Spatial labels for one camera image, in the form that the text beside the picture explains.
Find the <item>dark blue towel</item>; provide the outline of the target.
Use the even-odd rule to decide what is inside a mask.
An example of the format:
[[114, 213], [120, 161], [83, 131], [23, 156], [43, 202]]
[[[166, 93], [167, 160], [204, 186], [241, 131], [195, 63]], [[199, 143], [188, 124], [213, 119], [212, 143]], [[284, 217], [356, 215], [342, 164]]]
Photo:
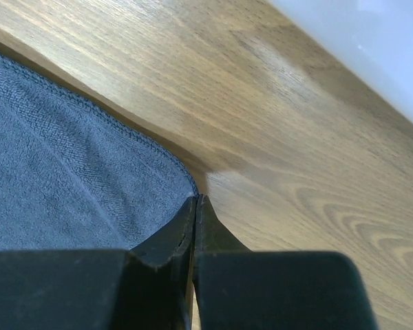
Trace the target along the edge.
[[0, 54], [0, 251], [132, 249], [197, 194], [154, 140]]

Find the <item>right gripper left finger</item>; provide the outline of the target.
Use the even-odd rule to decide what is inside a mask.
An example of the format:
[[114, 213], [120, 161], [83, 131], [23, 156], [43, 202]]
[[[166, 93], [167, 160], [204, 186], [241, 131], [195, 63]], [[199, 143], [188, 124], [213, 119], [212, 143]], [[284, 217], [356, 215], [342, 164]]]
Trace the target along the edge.
[[190, 329], [195, 207], [131, 250], [0, 252], [0, 329]]

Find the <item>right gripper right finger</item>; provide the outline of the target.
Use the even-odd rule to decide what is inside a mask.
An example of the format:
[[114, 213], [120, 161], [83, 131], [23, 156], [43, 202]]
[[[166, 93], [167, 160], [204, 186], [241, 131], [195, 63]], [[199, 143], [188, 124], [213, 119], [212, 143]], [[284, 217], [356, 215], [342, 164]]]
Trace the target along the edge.
[[253, 252], [198, 199], [193, 283], [203, 329], [376, 329], [359, 270], [332, 251]]

